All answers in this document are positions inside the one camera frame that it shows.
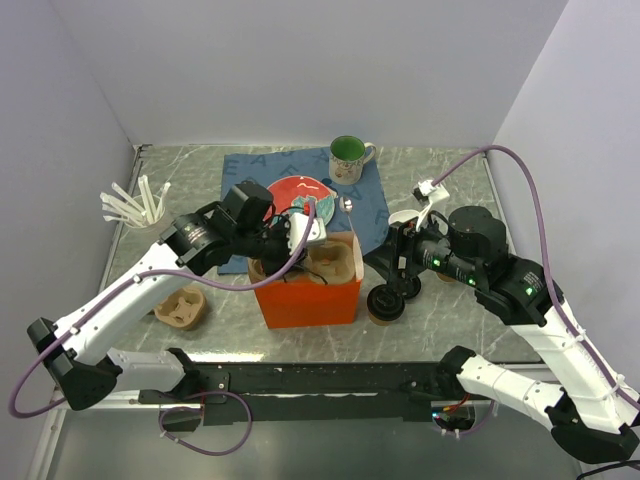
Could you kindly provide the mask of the orange paper bag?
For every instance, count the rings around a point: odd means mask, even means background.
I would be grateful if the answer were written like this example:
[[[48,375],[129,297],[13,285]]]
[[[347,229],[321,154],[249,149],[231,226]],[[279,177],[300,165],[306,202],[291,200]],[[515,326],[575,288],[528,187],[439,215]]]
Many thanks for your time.
[[[268,328],[316,327],[351,324],[354,321],[364,278],[359,239],[354,232],[346,231],[330,233],[325,243],[330,240],[352,246],[360,266],[360,279],[335,286],[276,280],[256,289],[254,294]]]

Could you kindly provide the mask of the brown cardboard cup carrier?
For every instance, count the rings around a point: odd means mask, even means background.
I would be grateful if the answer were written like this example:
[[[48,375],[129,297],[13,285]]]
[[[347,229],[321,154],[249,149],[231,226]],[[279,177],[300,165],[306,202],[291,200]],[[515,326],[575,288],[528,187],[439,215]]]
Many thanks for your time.
[[[195,287],[184,287],[169,295],[153,308],[162,323],[179,330],[193,329],[205,316],[207,300]]]

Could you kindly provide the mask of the black plastic cup lid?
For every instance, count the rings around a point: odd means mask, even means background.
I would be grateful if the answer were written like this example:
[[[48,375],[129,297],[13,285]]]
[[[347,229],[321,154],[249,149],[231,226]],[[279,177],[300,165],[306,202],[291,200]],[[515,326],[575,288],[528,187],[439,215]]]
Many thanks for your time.
[[[402,278],[399,284],[401,296],[405,300],[415,298],[421,291],[422,283],[418,276]]]

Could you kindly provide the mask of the brown paper coffee cup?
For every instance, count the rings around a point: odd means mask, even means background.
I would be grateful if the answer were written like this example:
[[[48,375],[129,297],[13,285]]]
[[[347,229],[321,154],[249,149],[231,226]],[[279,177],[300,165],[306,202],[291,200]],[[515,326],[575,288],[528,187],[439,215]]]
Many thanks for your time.
[[[375,316],[373,313],[369,313],[368,317],[372,323],[378,326],[390,326],[396,323],[397,320],[399,319],[399,316],[392,316],[390,318],[378,317],[378,316]]]

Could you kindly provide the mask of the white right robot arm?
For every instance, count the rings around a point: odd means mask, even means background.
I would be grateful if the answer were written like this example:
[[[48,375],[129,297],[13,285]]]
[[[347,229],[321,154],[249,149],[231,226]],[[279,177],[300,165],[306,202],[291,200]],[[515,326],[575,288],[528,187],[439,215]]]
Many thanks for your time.
[[[507,406],[543,425],[556,443],[589,464],[627,461],[639,446],[635,428],[639,394],[613,369],[594,359],[579,327],[543,267],[510,253],[506,227],[481,206],[458,208],[445,217],[417,214],[389,226],[384,242],[365,263],[383,279],[371,290],[372,319],[398,319],[421,289],[419,274],[431,270],[474,291],[478,304],[523,338],[553,372],[547,384],[496,365],[456,346],[419,387],[439,399],[476,395]],[[562,301],[559,307],[554,303]]]

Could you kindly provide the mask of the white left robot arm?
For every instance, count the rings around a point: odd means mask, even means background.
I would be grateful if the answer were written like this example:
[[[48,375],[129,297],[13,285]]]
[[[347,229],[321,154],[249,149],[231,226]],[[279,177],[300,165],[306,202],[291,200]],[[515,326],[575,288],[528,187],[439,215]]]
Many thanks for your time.
[[[144,256],[97,297],[52,322],[41,318],[28,328],[43,365],[63,394],[63,402],[84,410],[109,394],[155,390],[177,402],[202,386],[195,364],[180,349],[156,354],[114,349],[118,338],[171,294],[233,256],[278,266],[269,283],[299,259],[313,226],[313,215],[279,219],[268,227],[273,196],[250,181],[234,185],[221,201],[177,217]]]

